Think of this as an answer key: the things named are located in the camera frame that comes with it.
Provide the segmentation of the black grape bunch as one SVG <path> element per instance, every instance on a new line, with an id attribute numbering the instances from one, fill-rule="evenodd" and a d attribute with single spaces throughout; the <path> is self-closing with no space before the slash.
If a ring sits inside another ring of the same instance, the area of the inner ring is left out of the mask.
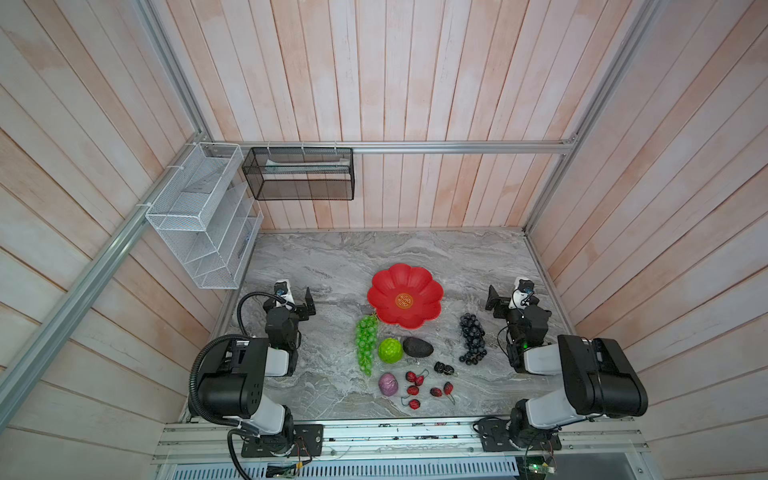
<path id="1" fill-rule="evenodd" d="M 460 317 L 459 326 L 466 348 L 460 361 L 466 365 L 477 365 L 487 355 L 485 330 L 478 317 L 470 313 Z"/>

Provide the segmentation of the green grape bunch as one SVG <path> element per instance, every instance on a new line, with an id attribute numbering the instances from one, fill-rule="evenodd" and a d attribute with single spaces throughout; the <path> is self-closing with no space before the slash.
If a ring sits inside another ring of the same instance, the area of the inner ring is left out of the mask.
<path id="1" fill-rule="evenodd" d="M 361 372 L 370 377 L 373 371 L 373 353 L 377 345 L 378 317 L 368 315 L 363 317 L 355 327 L 355 345 L 357 347 L 357 362 Z"/>

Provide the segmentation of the dark avocado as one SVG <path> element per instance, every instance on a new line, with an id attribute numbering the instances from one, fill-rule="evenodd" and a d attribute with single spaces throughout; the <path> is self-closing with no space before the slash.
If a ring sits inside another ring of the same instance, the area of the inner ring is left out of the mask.
<path id="1" fill-rule="evenodd" d="M 402 348 L 406 355 L 413 358 L 427 358 L 434 353 L 434 347 L 426 340 L 407 337 L 402 342 Z"/>

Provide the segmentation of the green bumpy round fruit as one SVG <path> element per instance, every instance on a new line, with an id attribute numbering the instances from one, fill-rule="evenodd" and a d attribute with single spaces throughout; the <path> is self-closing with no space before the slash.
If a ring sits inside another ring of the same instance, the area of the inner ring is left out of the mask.
<path id="1" fill-rule="evenodd" d="M 395 364 L 405 355 L 403 345 L 397 338 L 382 340 L 377 353 L 379 359 L 386 364 Z"/>

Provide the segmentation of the purple fig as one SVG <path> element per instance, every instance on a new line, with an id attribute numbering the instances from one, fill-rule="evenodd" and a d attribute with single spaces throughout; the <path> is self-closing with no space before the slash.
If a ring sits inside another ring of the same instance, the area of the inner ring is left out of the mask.
<path id="1" fill-rule="evenodd" d="M 398 393 L 399 383 L 392 373 L 384 373 L 378 380 L 378 387 L 382 395 L 391 397 Z"/>

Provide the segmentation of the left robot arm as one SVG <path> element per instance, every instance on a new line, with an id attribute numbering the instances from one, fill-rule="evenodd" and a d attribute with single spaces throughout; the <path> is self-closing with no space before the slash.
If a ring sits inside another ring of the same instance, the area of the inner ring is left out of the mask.
<path id="1" fill-rule="evenodd" d="M 244 303 L 265 300 L 264 337 L 245 328 Z M 271 293 L 249 292 L 238 301 L 235 315 L 240 331 L 215 338 L 198 353 L 190 370 L 188 408 L 190 414 L 248 437 L 271 441 L 294 441 L 293 417 L 287 406 L 264 392 L 267 377 L 293 375 L 301 345 L 299 326 L 316 314 L 311 291 L 296 303 L 288 281 L 277 282 Z"/>

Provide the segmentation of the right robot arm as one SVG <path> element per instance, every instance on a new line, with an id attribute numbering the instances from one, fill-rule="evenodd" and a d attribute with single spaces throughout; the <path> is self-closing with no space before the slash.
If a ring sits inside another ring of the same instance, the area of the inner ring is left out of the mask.
<path id="1" fill-rule="evenodd" d="M 509 297 L 489 287 L 485 309 L 506 322 L 502 351 L 516 372 L 562 380 L 559 389 L 516 403 L 508 423 L 514 443 L 592 418 L 646 413 L 647 391 L 617 341 L 567 334 L 546 341 L 552 312 L 539 305 L 531 280 L 518 279 Z"/>

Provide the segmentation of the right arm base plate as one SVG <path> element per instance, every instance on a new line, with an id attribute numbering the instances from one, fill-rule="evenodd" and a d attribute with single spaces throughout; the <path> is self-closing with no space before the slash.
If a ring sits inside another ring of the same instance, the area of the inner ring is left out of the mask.
<path id="1" fill-rule="evenodd" d="M 472 424 L 484 452 L 559 451 L 562 443 L 556 430 L 541 430 L 524 420 L 482 417 Z"/>

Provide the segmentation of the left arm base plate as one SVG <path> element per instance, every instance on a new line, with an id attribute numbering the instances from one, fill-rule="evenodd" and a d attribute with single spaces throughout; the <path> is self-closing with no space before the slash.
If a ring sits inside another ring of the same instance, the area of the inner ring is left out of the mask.
<path id="1" fill-rule="evenodd" d="M 317 457 L 321 455 L 324 426 L 319 423 L 289 425 L 281 433 L 245 440 L 241 456 L 251 458 Z"/>

